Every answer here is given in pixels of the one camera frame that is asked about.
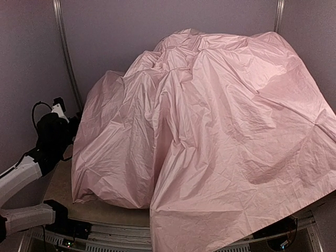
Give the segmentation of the pink umbrella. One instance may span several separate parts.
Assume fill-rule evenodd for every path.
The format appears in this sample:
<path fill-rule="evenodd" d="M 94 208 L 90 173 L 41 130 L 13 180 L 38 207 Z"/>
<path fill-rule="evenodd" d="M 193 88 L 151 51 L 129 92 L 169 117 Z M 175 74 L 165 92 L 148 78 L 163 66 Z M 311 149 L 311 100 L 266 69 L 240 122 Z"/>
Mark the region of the pink umbrella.
<path fill-rule="evenodd" d="M 215 251 L 335 190 L 335 114 L 279 34 L 183 30 L 92 87 L 71 182 L 148 208 L 154 251 Z"/>

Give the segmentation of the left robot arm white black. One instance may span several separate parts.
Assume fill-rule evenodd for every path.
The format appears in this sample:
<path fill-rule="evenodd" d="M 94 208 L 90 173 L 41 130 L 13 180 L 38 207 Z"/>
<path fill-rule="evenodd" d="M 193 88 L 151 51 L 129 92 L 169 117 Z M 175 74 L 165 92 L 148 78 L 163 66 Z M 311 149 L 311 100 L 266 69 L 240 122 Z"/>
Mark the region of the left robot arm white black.
<path fill-rule="evenodd" d="M 79 118 L 64 119 L 57 113 L 44 115 L 37 123 L 36 146 L 24 153 L 20 160 L 1 174 L 1 204 L 30 183 L 45 177 L 60 161 L 67 162 L 64 153 L 74 142 Z M 54 200 L 17 209 L 1 209 L 1 240 L 7 236 L 36 226 L 62 224 L 68 218 L 66 207 Z"/>

